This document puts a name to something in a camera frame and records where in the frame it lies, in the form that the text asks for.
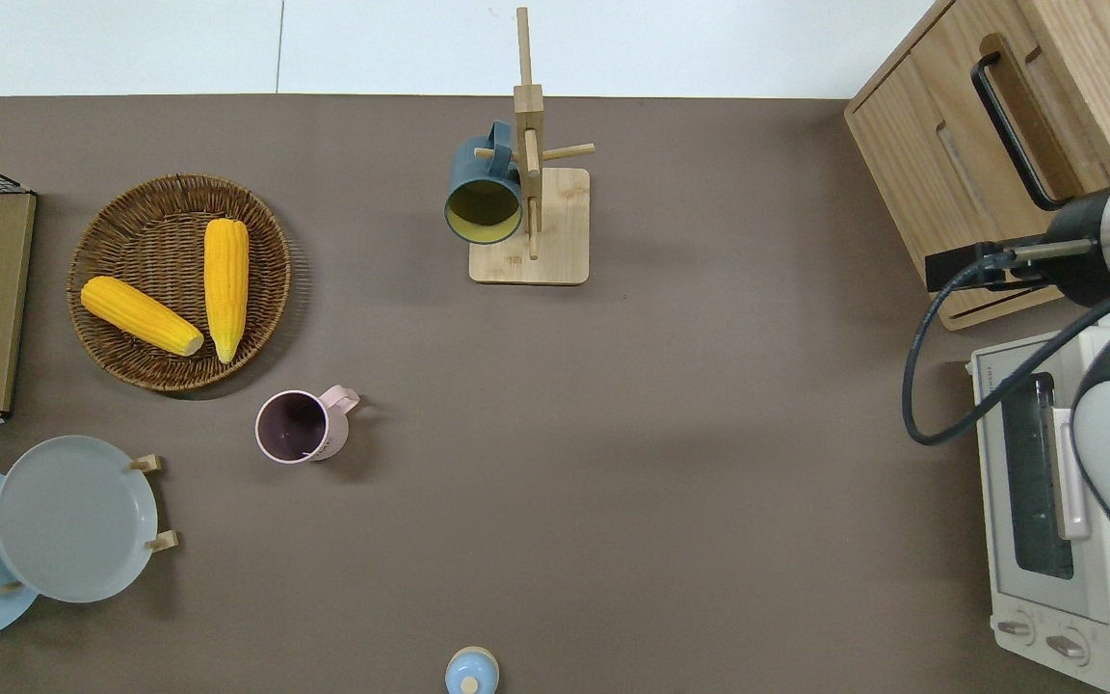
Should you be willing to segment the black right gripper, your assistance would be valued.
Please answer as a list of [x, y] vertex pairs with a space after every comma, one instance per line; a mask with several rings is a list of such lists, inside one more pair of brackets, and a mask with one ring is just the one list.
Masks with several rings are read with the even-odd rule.
[[938, 293], [965, 268], [983, 259], [983, 268], [973, 273], [973, 288], [992, 293], [1005, 290], [1049, 286], [1045, 271], [1036, 268], [1026, 249], [1041, 245], [1039, 240], [983, 241], [975, 245], [944, 250], [925, 255], [925, 288]]

